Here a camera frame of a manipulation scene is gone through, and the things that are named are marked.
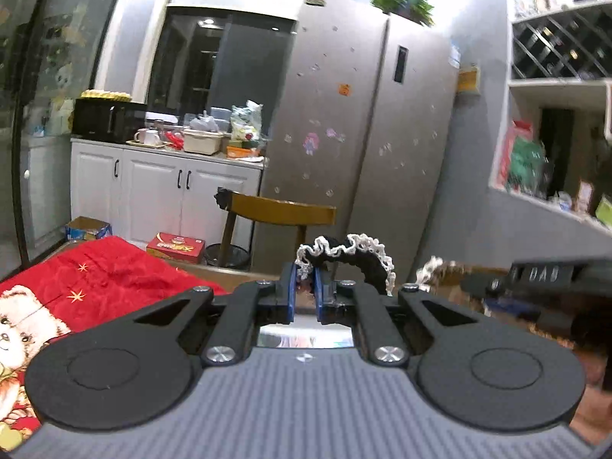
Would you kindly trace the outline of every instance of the gray carbon fiber surface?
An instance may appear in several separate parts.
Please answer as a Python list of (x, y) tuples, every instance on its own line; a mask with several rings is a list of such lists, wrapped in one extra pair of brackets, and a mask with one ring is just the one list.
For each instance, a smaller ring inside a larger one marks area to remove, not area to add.
[(498, 435), (433, 409), (400, 369), (356, 349), (255, 348), (204, 372), (157, 420), (86, 435), (45, 424), (16, 459), (586, 459), (565, 426)]

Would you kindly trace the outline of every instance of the microwave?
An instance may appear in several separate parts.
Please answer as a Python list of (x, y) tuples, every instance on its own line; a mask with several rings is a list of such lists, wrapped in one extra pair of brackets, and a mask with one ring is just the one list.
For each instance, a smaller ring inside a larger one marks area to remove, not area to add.
[(77, 98), (72, 134), (96, 141), (125, 143), (145, 127), (146, 113), (144, 103)]

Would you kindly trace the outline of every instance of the red blanket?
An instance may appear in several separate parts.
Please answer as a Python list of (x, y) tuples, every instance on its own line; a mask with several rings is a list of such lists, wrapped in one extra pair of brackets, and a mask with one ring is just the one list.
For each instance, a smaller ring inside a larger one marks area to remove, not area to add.
[(40, 426), (23, 375), (45, 342), (198, 285), (225, 293), (117, 237), (79, 245), (0, 284), (0, 448), (14, 449)]

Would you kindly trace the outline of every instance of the chair leg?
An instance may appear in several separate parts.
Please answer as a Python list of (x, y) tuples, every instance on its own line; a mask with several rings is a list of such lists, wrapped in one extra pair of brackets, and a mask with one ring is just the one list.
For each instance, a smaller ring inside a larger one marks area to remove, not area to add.
[(306, 243), (306, 226), (298, 226), (298, 235), (296, 236), (296, 248), (293, 251), (297, 252), (299, 246), (303, 245), (304, 243)]
[(231, 238), (234, 234), (234, 225), (236, 224), (236, 215), (234, 212), (228, 212), (228, 217), (225, 220), (225, 229), (223, 230), (223, 239), (221, 240), (221, 248), (219, 249), (219, 257), (216, 261), (217, 266), (225, 267), (230, 255)]

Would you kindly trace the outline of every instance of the glass door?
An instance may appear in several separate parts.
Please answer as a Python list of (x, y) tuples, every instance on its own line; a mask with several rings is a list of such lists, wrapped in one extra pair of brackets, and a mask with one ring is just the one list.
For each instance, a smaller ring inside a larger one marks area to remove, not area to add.
[(70, 132), (90, 88), (116, 0), (45, 0), (20, 91), (19, 186), (29, 261), (63, 239), (70, 221)]
[(17, 93), (31, 20), (41, 0), (0, 0), (0, 278), (21, 267), (11, 157)]

